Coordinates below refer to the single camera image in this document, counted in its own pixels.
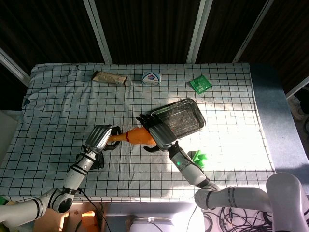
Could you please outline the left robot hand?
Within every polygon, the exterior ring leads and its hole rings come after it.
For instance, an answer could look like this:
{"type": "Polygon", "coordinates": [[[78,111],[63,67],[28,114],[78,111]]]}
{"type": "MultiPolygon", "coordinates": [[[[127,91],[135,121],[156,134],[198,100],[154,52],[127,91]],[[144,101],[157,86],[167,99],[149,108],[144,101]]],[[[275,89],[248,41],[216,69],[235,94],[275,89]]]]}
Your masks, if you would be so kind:
{"type": "Polygon", "coordinates": [[[85,147],[95,153],[114,150],[120,144],[120,140],[116,139],[112,145],[107,145],[108,139],[112,135],[121,134],[122,131],[119,126],[112,127],[111,125],[96,125],[88,136],[85,142],[85,147]]]}

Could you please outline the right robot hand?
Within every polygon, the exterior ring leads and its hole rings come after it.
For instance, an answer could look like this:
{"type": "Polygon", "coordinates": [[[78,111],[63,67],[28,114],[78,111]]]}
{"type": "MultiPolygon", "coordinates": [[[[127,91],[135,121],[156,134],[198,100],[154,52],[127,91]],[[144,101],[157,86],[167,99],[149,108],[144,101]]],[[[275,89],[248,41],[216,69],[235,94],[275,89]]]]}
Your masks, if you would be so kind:
{"type": "Polygon", "coordinates": [[[136,117],[142,126],[149,132],[150,136],[156,143],[155,148],[146,148],[149,152],[155,152],[158,150],[167,152],[171,147],[177,143],[177,137],[170,129],[170,127],[164,123],[156,114],[140,114],[136,117]]]}

